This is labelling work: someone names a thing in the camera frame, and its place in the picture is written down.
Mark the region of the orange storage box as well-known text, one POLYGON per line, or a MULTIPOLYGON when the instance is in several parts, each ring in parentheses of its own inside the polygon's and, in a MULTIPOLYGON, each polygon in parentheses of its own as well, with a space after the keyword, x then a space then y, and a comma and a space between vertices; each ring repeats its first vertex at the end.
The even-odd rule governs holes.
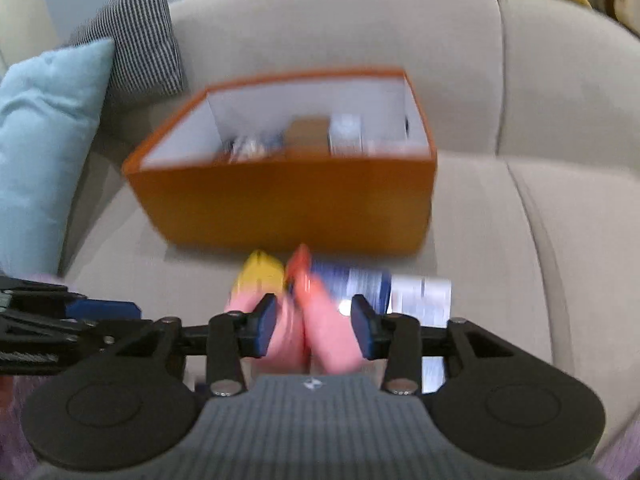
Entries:
POLYGON ((227 81, 148 136, 122 172, 169 243, 189 248, 404 256, 431 220, 437 151, 398 67, 334 68, 227 81), (295 117, 354 114, 362 152, 227 162, 224 142, 285 132, 295 117))

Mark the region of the pink bottle orange pump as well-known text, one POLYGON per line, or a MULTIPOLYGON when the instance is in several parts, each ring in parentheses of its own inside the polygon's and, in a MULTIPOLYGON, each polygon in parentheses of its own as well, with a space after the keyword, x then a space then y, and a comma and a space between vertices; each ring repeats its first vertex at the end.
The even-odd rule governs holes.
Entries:
POLYGON ((305 244, 300 244, 288 260, 285 277, 302 314, 306 346, 314 366, 326 375, 359 372, 366 360, 350 316, 338 310, 322 279, 311 271, 311 253, 305 244))

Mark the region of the white cream tube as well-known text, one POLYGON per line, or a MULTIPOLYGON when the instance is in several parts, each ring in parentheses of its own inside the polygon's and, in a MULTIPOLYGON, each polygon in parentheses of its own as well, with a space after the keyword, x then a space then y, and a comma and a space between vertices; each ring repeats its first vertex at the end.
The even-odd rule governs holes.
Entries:
MULTIPOLYGON (((450 318, 451 282, 394 274, 390 281, 388 313, 416 318, 422 326, 444 328, 450 318)), ((433 393, 445 382, 444 360, 440 356, 422 359, 422 392, 433 393)))

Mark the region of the blue battery pack box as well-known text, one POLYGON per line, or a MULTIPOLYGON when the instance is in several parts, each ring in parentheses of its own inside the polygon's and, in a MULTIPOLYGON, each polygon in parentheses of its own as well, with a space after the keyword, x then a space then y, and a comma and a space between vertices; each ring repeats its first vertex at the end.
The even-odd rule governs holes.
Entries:
POLYGON ((342 315, 350 315, 352 297, 356 295, 366 298, 377 314, 386 313, 392 292, 390 272, 324 260, 314 260, 311 272, 322 279, 342 315))

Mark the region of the small grey blue box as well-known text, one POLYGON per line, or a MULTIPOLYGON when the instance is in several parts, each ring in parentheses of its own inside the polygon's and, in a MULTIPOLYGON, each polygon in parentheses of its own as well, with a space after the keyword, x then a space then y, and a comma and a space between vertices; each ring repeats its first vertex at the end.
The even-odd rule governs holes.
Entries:
POLYGON ((354 114, 333 114, 329 123, 329 147, 332 155, 361 153, 361 117, 354 114))

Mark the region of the illustrated card box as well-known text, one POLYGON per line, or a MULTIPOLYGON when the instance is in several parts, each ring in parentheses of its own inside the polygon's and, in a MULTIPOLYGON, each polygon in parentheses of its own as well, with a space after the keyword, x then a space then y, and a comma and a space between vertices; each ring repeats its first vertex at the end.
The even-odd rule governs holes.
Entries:
POLYGON ((236 136, 224 142, 222 154, 227 162, 247 162, 277 155, 283 150, 283 145, 281 133, 236 136))

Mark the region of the yellow tape measure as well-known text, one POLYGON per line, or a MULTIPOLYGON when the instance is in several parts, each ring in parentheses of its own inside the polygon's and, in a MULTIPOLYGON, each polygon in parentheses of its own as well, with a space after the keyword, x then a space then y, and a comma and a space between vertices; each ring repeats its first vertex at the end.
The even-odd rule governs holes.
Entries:
POLYGON ((231 298, 250 292, 284 291, 285 266, 277 258, 262 250, 254 250, 245 260, 242 269, 235 279, 231 289, 231 298))

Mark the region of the light blue cushion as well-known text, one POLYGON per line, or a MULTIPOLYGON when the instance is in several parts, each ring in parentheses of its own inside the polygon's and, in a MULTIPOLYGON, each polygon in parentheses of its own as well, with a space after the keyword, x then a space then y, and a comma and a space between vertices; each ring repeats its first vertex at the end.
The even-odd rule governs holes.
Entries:
POLYGON ((98 131, 110 38, 44 52, 1 81, 1 269, 55 274, 70 208, 98 131))

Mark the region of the brown cardboard box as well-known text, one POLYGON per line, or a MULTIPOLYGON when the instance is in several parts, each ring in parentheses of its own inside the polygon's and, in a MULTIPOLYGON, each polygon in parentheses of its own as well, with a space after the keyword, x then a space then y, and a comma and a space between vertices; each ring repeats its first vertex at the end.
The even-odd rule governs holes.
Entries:
POLYGON ((295 117, 283 133, 283 147, 288 156, 331 153, 329 116, 295 117))

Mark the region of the black white striped cushion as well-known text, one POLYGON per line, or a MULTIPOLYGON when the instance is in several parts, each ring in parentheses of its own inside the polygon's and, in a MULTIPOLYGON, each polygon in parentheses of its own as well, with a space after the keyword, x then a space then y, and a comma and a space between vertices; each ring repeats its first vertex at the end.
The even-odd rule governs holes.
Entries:
POLYGON ((111 0, 66 41, 114 41, 105 101, 113 108, 150 104, 186 90, 182 57, 167 0, 111 0))

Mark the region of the purple fluffy blanket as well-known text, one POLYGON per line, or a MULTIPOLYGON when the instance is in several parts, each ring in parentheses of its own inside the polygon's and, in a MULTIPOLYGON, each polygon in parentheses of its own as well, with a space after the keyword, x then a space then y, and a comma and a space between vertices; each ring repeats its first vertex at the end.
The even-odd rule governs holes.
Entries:
POLYGON ((26 400, 41 385, 39 377, 1 377, 1 478, 24 479, 38 465, 21 425, 26 400))

